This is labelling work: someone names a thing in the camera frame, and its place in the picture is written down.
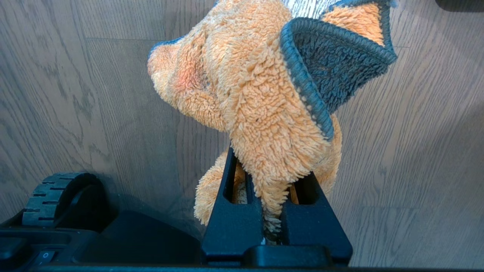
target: wood grain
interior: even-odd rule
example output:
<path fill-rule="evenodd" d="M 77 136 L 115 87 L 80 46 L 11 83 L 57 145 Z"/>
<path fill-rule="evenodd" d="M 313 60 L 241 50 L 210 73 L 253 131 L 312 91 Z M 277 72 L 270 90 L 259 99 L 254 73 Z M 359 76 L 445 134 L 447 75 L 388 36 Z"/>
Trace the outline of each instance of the wood grain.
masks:
<path fill-rule="evenodd" d="M 78 0 L 86 38 L 172 40 L 185 35 L 215 0 Z"/>
<path fill-rule="evenodd" d="M 74 9 L 63 0 L 0 2 L 0 221 L 45 176 L 109 168 Z"/>
<path fill-rule="evenodd" d="M 154 92 L 146 57 L 213 0 L 0 1 L 0 221 L 58 171 L 96 173 L 121 209 L 200 238 L 197 180 L 228 138 Z M 284 0 L 318 17 L 334 0 Z M 400 1 L 397 62 L 338 112 L 331 204 L 352 266 L 484 268 L 482 1 Z"/>
<path fill-rule="evenodd" d="M 151 41 L 88 39 L 92 78 L 116 172 L 120 207 L 200 237 L 193 217 L 198 179 L 228 146 L 227 136 L 183 116 L 153 90 L 146 72 Z"/>

